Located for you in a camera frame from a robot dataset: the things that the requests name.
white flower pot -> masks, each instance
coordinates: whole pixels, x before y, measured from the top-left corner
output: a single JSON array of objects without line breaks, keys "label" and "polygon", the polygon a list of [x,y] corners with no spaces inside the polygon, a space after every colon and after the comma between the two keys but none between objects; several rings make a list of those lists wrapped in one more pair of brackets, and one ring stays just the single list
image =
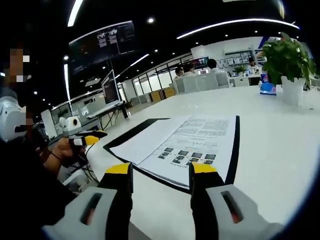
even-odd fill
[{"label": "white flower pot", "polygon": [[292,82],[288,80],[286,76],[281,76],[281,81],[283,101],[292,106],[301,106],[306,79],[294,78],[294,82]]}]

black mat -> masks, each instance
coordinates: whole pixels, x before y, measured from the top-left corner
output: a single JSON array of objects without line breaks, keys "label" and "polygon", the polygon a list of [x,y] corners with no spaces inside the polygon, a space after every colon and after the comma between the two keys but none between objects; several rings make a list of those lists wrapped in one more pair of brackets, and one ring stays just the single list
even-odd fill
[{"label": "black mat", "polygon": [[[168,118],[149,118],[149,119],[145,120],[144,122],[140,123],[139,125],[135,126],[134,128],[130,129],[126,133],[122,134],[121,136],[117,137],[116,139],[112,140],[108,144],[104,145],[103,148],[106,151],[108,151],[110,154],[115,156],[117,159],[121,160],[122,162],[128,163],[129,162],[128,160],[123,159],[123,158],[115,155],[110,150],[110,148],[113,148],[113,147],[116,147],[116,146],[123,144],[124,142],[128,141],[129,139],[131,139],[132,137],[134,137],[135,135],[137,135],[138,133],[140,133],[141,131],[143,131],[144,129],[146,129],[147,127],[149,127],[151,124],[155,123],[156,121],[161,121],[161,120],[166,120],[166,119],[168,119]],[[233,184],[235,181],[236,172],[237,172],[237,165],[238,165],[238,157],[239,157],[239,146],[240,146],[240,117],[236,116],[232,155],[231,155],[228,173],[227,173],[226,179],[225,179],[226,185]],[[179,190],[181,192],[190,194],[190,191],[188,189],[176,186],[166,180],[158,178],[158,177],[150,174],[149,172],[146,172],[145,170],[143,170],[135,165],[133,165],[133,168],[135,170],[137,170],[138,172],[148,176],[149,178],[156,180],[159,183],[162,183],[166,186],[169,186],[169,187],[176,189],[176,190]]]}]

potted plant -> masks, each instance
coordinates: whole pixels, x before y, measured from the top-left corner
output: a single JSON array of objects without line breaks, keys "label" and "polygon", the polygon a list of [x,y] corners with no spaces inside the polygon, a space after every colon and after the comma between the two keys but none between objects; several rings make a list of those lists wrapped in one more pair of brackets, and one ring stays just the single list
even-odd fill
[{"label": "potted plant", "polygon": [[246,67],[244,65],[236,66],[234,68],[234,72],[238,74],[238,76],[243,76],[246,71]]},{"label": "potted plant", "polygon": [[283,100],[293,106],[302,103],[303,87],[310,85],[309,74],[314,73],[314,64],[308,52],[297,40],[284,32],[281,40],[267,41],[262,47],[270,82],[275,86],[282,82]]}]

document page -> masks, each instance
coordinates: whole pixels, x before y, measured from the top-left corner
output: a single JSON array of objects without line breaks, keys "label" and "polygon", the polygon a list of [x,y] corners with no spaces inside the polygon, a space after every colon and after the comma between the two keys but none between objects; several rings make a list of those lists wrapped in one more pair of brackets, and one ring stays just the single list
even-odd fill
[{"label": "document page", "polygon": [[167,140],[190,116],[158,120],[119,146],[110,148],[118,157],[139,164]]},{"label": "document page", "polygon": [[139,167],[189,186],[189,165],[192,162],[216,168],[226,180],[231,160],[236,116],[191,116],[152,152]]}]

printed image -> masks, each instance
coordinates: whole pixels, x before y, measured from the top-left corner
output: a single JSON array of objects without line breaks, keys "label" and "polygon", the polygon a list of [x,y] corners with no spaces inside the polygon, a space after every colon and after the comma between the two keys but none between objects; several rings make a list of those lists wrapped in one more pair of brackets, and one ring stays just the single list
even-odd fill
[{"label": "printed image", "polygon": [[172,162],[175,164],[180,164],[181,160],[184,159],[184,156],[177,156]]},{"label": "printed image", "polygon": [[214,161],[211,161],[211,160],[206,160],[204,161],[204,164],[212,164]]},{"label": "printed image", "polygon": [[169,153],[164,151],[163,153],[161,153],[161,155],[158,156],[158,158],[159,159],[165,159],[165,157],[168,156],[168,155],[169,155]]},{"label": "printed image", "polygon": [[179,154],[179,155],[186,156],[186,155],[188,154],[188,151],[182,151],[182,150],[181,150],[178,154]]},{"label": "printed image", "polygon": [[215,158],[216,158],[215,154],[207,154],[204,157],[204,159],[210,159],[210,160],[215,160]]},{"label": "printed image", "polygon": [[171,152],[172,152],[172,150],[173,150],[173,148],[171,148],[171,147],[167,147],[164,151],[165,151],[165,152],[169,152],[169,153],[171,153]]},{"label": "printed image", "polygon": [[193,157],[193,158],[201,158],[201,156],[202,156],[202,153],[197,153],[197,152],[194,152],[194,153],[192,153],[192,155],[191,155],[191,157]]}]

